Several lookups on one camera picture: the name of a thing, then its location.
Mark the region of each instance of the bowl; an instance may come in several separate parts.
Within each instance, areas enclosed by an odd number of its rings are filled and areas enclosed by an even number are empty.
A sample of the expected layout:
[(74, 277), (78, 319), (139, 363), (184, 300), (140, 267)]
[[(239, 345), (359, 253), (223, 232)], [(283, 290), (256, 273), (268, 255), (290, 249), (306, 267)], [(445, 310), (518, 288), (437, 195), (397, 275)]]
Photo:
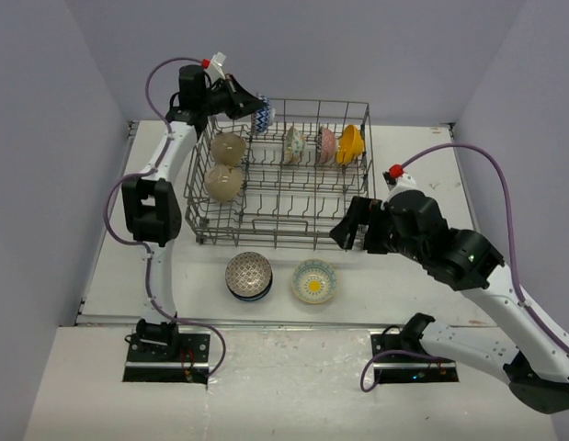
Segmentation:
[(276, 117), (276, 110), (272, 107), (272, 103), (270, 103), (269, 99), (260, 94), (258, 94), (257, 97), (264, 102), (265, 106), (254, 112), (251, 116), (252, 135), (264, 133), (267, 128), (272, 125)]
[(272, 267), (259, 253), (240, 253), (231, 259), (225, 270), (227, 288), (243, 301), (265, 297), (272, 287), (272, 280)]
[(204, 175), (204, 187), (209, 196), (219, 203), (227, 202), (237, 196), (244, 182), (238, 168), (216, 164)]
[(306, 260), (292, 273), (292, 291), (306, 303), (328, 301), (333, 297), (336, 287), (336, 271), (323, 260)]
[(339, 138), (339, 150), (337, 151), (337, 163), (348, 165), (364, 152), (364, 140), (361, 139), (359, 130), (354, 125), (349, 125), (343, 130)]
[(211, 154), (217, 164), (235, 167), (245, 153), (245, 140), (234, 133), (218, 133), (211, 143)]
[(296, 164), (306, 147), (306, 138), (294, 126), (288, 129), (284, 139), (284, 164)]
[(336, 136), (327, 127), (319, 128), (317, 135), (317, 152), (319, 152), (319, 164), (325, 164), (336, 155)]

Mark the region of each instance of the pink bowl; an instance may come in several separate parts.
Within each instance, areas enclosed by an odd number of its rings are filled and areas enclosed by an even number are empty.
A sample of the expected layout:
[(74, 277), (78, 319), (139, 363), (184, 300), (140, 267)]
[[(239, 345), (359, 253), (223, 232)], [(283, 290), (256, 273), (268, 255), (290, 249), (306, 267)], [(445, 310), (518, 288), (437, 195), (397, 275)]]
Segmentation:
[(319, 128), (317, 149), (319, 150), (319, 164), (325, 164), (336, 155), (336, 136), (327, 127)]

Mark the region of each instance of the white table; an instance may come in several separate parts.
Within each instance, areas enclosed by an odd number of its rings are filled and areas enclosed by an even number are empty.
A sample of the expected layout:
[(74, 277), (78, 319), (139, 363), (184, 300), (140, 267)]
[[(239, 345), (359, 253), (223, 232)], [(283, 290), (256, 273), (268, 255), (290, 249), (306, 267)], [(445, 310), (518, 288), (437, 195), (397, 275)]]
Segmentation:
[[(162, 133), (160, 122), (145, 121), (140, 125), (126, 172), (141, 170), (147, 164)], [(377, 197), (385, 198), (387, 188), (381, 177), (384, 169), (426, 147), (449, 142), (450, 134), (446, 128), (374, 126), (372, 139)], [(181, 194), (186, 171), (183, 167), (175, 185), (183, 212), (185, 200)], [(472, 227), (453, 151), (431, 154), (410, 166), (409, 173), (438, 201), (451, 226)], [(118, 232), (126, 231), (120, 198), (113, 210), (112, 224)], [(280, 323), (405, 323), (416, 312), (425, 312), (453, 325), (494, 325), (474, 304), (398, 255), (261, 248), (258, 251), (272, 264), (274, 285), (261, 301), (241, 302), (225, 287), (223, 274), (229, 260), (248, 249), (197, 245), (185, 223), (176, 239), (173, 256), (178, 312), (215, 322)], [(315, 257), (332, 263), (339, 277), (339, 289), (333, 300), (317, 306), (302, 303), (290, 289), (293, 268), (300, 261)], [(119, 245), (107, 236), (79, 322), (136, 322), (144, 300), (143, 273), (139, 251)]]
[[(122, 383), (129, 327), (58, 330), (26, 441), (555, 441), (552, 420), (492, 377), (359, 390), (367, 330), (229, 331), (209, 389)], [(496, 328), (476, 332), (494, 338)], [(219, 344), (211, 341), (211, 363)]]

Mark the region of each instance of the metal wire rack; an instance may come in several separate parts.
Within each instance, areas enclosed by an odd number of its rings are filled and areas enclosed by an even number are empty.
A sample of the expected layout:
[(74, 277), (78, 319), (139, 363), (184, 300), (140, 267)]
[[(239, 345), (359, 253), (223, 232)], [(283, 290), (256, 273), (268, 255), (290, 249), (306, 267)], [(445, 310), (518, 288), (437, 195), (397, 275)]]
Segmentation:
[[(192, 152), (184, 188), (186, 222), (198, 243), (335, 248), (329, 231), (343, 219), (354, 196), (375, 198), (374, 163), (368, 103), (270, 99), (276, 121), (251, 134), (251, 121), (212, 119)], [(320, 127), (339, 138), (348, 124), (359, 127), (364, 153), (352, 163), (318, 164)], [(307, 139), (297, 164), (284, 164), (284, 139), (294, 126)], [(219, 132), (233, 132), (247, 142), (241, 163), (244, 183), (236, 198), (219, 204), (205, 187), (204, 175), (214, 165), (210, 146)]]

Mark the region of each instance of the bowl with yellow center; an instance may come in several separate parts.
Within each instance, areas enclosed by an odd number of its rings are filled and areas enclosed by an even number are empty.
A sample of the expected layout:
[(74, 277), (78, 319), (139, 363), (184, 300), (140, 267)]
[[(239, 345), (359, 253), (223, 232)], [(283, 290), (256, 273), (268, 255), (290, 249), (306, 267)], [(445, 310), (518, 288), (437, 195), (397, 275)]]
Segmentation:
[(314, 305), (328, 301), (336, 288), (336, 271), (323, 260), (305, 260), (292, 273), (292, 291), (306, 303)]

